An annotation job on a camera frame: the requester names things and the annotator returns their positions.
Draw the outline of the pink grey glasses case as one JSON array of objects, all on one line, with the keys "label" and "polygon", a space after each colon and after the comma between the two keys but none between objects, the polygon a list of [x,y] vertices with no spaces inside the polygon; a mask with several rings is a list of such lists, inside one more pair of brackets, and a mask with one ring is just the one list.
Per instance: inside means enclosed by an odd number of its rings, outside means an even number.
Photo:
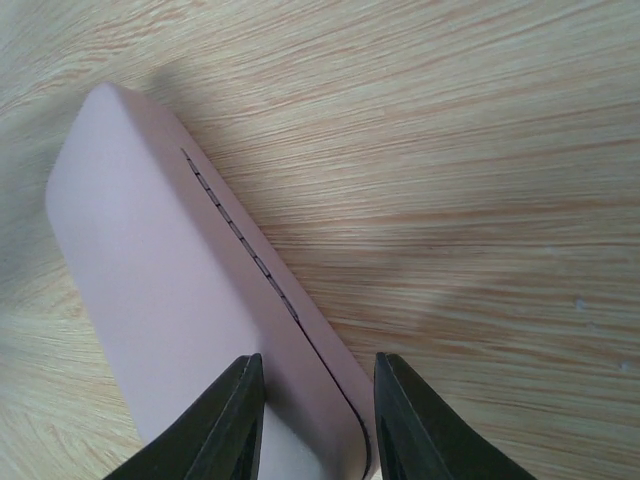
[{"label": "pink grey glasses case", "polygon": [[54,164],[46,211],[144,442],[260,354],[263,479],[368,479],[373,385],[181,122],[103,83]]}]

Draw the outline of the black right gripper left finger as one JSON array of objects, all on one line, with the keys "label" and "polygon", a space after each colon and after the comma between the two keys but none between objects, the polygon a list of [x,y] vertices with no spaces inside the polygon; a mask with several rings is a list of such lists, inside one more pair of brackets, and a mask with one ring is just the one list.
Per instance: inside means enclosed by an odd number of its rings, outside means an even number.
[{"label": "black right gripper left finger", "polygon": [[173,424],[107,477],[256,479],[264,408],[262,357],[240,356]]}]

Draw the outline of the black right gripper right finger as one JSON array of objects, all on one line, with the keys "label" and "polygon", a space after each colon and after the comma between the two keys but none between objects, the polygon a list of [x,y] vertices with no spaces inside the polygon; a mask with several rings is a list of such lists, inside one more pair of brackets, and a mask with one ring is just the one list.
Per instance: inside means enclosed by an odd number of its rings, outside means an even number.
[{"label": "black right gripper right finger", "polygon": [[374,408],[385,479],[533,477],[468,425],[397,354],[376,354]]}]

